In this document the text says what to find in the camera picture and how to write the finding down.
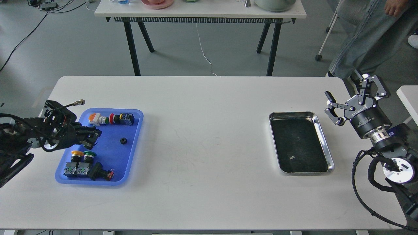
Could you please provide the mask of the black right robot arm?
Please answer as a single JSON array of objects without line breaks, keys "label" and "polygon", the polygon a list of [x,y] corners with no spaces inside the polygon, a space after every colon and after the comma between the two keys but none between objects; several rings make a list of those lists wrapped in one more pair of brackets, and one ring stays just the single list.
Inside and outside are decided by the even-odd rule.
[{"label": "black right robot arm", "polygon": [[367,73],[362,75],[358,94],[344,104],[337,103],[326,91],[327,108],[325,113],[335,125],[342,126],[349,121],[361,139],[370,139],[372,148],[358,152],[351,170],[351,183],[360,204],[372,215],[386,223],[410,231],[416,228],[403,226],[381,216],[372,210],[360,197],[355,183],[358,164],[364,156],[371,156],[367,176],[370,184],[377,189],[395,193],[406,201],[405,214],[417,220],[417,193],[410,192],[406,185],[417,182],[417,150],[409,147],[409,128],[402,123],[392,127],[392,123],[378,105],[378,100],[390,97],[382,80]]}]

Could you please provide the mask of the person's hand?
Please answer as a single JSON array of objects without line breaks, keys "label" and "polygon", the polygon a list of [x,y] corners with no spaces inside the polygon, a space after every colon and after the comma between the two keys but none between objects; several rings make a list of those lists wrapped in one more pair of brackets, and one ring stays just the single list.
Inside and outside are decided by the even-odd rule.
[{"label": "person's hand", "polygon": [[405,8],[408,0],[387,0],[384,6],[386,15],[396,17]]}]

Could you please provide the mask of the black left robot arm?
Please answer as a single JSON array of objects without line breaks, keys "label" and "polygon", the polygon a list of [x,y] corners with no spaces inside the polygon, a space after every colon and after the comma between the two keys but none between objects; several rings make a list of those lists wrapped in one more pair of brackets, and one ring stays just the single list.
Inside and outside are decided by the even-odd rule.
[{"label": "black left robot arm", "polygon": [[47,100],[44,117],[20,118],[2,113],[2,118],[11,118],[14,123],[1,123],[1,186],[17,175],[32,160],[31,148],[46,152],[83,145],[91,150],[102,132],[94,126],[83,126],[68,106]]}]

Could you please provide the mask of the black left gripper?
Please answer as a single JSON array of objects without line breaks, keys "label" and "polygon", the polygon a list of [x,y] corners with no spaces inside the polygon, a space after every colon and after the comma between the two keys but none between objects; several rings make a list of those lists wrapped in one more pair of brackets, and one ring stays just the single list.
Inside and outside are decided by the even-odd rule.
[{"label": "black left gripper", "polygon": [[47,125],[47,134],[42,140],[43,150],[52,152],[79,144],[86,149],[93,149],[102,131],[96,127],[82,127],[76,122],[77,116],[68,110],[70,106],[84,104],[85,100],[78,100],[68,105],[46,100],[44,123]]}]

